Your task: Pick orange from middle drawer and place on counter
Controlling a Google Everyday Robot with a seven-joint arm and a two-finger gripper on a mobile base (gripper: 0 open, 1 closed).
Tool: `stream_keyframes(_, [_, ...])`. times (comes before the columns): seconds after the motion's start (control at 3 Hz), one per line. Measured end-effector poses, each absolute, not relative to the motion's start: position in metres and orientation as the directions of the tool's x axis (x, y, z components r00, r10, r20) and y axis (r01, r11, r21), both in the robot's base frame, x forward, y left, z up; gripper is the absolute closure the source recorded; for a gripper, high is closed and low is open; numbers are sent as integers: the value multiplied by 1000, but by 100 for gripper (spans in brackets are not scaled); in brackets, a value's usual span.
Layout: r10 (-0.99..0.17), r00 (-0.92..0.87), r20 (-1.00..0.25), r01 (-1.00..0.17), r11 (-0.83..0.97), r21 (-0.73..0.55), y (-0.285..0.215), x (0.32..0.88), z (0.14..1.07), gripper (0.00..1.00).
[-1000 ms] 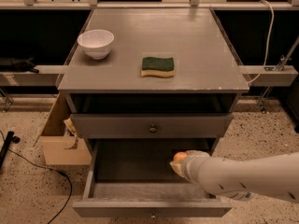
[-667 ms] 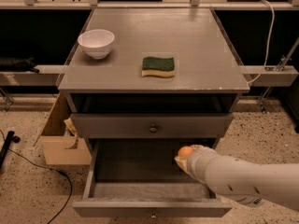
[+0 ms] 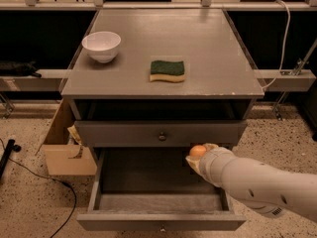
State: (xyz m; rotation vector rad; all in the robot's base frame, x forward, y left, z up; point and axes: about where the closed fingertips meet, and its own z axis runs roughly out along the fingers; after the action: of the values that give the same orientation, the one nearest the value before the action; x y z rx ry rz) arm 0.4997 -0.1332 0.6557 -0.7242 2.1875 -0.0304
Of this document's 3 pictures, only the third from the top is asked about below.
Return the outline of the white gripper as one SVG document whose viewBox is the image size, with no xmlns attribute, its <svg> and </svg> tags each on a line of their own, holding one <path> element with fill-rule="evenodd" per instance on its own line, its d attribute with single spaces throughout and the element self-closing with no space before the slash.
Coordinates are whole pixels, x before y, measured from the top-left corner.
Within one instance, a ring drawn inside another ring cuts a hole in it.
<svg viewBox="0 0 317 238">
<path fill-rule="evenodd" d="M 190 167 L 206 181 L 220 187 L 221 175 L 225 166 L 236 159 L 236 156 L 228 149 L 219 147 L 217 144 L 205 143 L 203 146 L 206 153 L 203 157 L 187 156 L 185 159 Z"/>
</svg>

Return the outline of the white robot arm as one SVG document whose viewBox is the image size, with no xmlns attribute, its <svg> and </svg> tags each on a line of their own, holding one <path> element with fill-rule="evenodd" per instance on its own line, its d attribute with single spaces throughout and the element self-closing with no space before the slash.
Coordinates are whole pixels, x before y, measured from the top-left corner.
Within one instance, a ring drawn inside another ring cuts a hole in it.
<svg viewBox="0 0 317 238">
<path fill-rule="evenodd" d="M 289 210 L 317 222 L 317 176 L 283 171 L 215 144 L 193 147 L 188 164 L 206 181 L 270 218 Z"/>
</svg>

